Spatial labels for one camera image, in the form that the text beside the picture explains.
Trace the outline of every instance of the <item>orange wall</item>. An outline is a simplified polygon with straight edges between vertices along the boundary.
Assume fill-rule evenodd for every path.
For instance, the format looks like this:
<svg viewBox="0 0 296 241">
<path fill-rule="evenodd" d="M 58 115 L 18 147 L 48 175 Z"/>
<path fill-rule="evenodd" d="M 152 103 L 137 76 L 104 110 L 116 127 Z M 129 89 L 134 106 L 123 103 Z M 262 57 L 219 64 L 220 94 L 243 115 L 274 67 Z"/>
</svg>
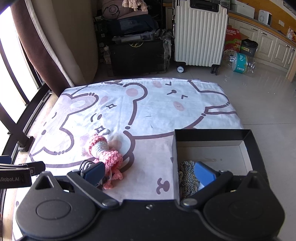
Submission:
<svg viewBox="0 0 296 241">
<path fill-rule="evenodd" d="M 248 3 L 251 7 L 255 8 L 255 19 L 258 19 L 259 10 L 268 11 L 272 14 L 271 27 L 275 30 L 281 30 L 285 35 L 289 27 L 292 27 L 296 31 L 296 20 L 290 16 L 287 12 L 281 9 L 279 6 L 271 2 L 270 0 L 239 0 L 240 2 Z M 282 27 L 279 25 L 279 20 L 285 23 Z"/>
</svg>

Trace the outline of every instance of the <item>grey yarn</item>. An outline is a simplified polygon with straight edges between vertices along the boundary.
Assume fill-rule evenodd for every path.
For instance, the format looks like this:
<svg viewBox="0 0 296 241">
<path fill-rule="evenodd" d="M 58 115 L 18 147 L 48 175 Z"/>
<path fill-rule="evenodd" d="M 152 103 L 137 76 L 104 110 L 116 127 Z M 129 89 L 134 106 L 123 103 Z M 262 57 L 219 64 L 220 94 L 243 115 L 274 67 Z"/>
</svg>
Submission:
<svg viewBox="0 0 296 241">
<path fill-rule="evenodd" d="M 194 174 L 194 162 L 184 161 L 179 167 L 179 195 L 180 200 L 191 196 L 198 191 L 200 185 Z"/>
</svg>

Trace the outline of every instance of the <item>trash can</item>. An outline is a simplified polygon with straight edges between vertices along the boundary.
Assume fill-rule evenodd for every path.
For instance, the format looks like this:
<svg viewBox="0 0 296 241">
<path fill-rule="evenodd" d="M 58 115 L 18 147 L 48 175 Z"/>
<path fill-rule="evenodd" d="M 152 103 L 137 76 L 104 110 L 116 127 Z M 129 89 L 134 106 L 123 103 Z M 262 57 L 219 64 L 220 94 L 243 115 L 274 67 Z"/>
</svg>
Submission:
<svg viewBox="0 0 296 241">
<path fill-rule="evenodd" d="M 258 43 L 256 41 L 252 41 L 250 39 L 242 40 L 240 53 L 245 54 L 250 57 L 254 57 L 258 48 Z"/>
</svg>

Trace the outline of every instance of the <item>screw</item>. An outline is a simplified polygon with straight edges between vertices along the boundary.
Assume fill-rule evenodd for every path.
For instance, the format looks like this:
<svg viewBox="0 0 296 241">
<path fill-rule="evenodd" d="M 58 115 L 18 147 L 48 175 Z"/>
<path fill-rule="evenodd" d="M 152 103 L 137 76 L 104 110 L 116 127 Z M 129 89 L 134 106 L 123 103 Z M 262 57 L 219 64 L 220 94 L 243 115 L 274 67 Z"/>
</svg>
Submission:
<svg viewBox="0 0 296 241">
<path fill-rule="evenodd" d="M 153 208 L 153 205 L 152 205 L 152 204 L 148 204 L 148 205 L 146 205 L 146 208 L 147 208 L 148 210 L 151 210 L 151 209 Z"/>
<path fill-rule="evenodd" d="M 197 204 L 197 200 L 194 198 L 186 198 L 182 201 L 184 206 L 190 207 L 195 206 Z"/>
<path fill-rule="evenodd" d="M 105 206 L 105 207 L 115 207 L 118 205 L 118 202 L 115 200 L 115 199 L 105 199 L 102 204 Z"/>
</svg>

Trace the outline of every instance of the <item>grey floor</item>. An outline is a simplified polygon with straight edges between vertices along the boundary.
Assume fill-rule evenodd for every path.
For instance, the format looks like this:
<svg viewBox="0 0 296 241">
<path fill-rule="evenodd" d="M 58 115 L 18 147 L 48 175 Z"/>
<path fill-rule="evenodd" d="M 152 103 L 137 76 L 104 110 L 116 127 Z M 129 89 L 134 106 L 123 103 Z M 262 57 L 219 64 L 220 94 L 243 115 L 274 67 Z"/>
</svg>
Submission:
<svg viewBox="0 0 296 241">
<path fill-rule="evenodd" d="M 245 129 L 251 129 L 261 151 L 270 186 L 282 204 L 285 223 L 279 237 L 283 241 L 296 237 L 296 80 L 290 83 L 285 73 L 258 64 L 254 75 L 233 72 L 221 67 L 219 75 L 210 68 L 187 66 L 176 71 L 171 64 L 164 74 L 137 77 L 174 77 L 200 79 L 218 83 L 229 97 Z M 97 82 L 116 77 L 97 78 Z"/>
</svg>

